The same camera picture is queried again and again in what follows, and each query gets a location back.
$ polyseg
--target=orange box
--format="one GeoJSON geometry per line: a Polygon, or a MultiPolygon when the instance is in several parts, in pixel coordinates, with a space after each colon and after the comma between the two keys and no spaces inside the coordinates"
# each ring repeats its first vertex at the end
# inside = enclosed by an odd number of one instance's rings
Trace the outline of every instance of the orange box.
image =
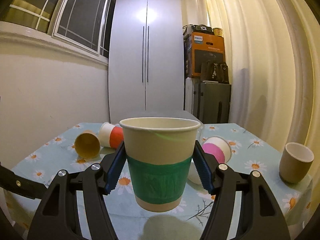
{"type": "Polygon", "coordinates": [[[185,71],[188,77],[200,77],[201,64],[207,60],[225,62],[224,39],[212,34],[192,32],[184,41],[185,71]]]}

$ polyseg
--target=green band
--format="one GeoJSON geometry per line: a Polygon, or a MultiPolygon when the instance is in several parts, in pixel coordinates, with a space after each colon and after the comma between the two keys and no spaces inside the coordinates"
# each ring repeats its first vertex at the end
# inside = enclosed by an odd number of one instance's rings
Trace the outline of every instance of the green band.
{"type": "Polygon", "coordinates": [[[133,190],[138,198],[151,204],[165,204],[182,195],[191,157],[166,165],[144,163],[129,156],[127,158],[133,190]]]}

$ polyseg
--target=cabinet door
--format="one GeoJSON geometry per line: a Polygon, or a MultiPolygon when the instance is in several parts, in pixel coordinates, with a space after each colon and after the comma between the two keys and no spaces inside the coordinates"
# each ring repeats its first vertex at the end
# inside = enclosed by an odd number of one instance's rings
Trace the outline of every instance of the cabinet door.
{"type": "Polygon", "coordinates": [[[146,110],[183,110],[180,0],[148,0],[146,110]]]}
{"type": "Polygon", "coordinates": [[[116,0],[108,67],[110,121],[145,110],[147,0],[116,0]]]}

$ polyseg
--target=silver screw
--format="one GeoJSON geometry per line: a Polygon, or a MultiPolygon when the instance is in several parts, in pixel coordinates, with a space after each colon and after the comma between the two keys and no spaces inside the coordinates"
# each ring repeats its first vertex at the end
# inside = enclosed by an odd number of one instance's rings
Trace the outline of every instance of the silver screw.
{"type": "Polygon", "coordinates": [[[98,163],[92,164],[91,169],[93,169],[94,171],[97,171],[98,169],[100,169],[100,164],[98,163]]]}
{"type": "Polygon", "coordinates": [[[219,164],[219,169],[225,171],[228,168],[224,163],[219,164]]]}
{"type": "Polygon", "coordinates": [[[256,178],[260,177],[260,172],[258,171],[253,171],[252,175],[255,176],[256,178]]]}
{"type": "Polygon", "coordinates": [[[60,177],[63,177],[63,176],[66,175],[66,174],[67,174],[67,172],[66,172],[65,170],[61,170],[61,171],[58,172],[58,175],[59,175],[60,177]]]}

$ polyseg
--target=cup with pink band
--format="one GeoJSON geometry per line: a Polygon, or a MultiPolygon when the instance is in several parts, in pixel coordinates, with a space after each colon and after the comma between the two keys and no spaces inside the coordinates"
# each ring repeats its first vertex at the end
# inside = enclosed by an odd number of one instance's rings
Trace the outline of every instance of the cup with pink band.
{"type": "MultiPolygon", "coordinates": [[[[231,148],[228,142],[219,136],[213,136],[208,138],[202,145],[202,149],[205,153],[212,154],[218,161],[218,163],[227,163],[231,159],[231,148]]],[[[195,184],[201,184],[201,180],[197,173],[193,160],[188,174],[188,179],[195,184]]]]}

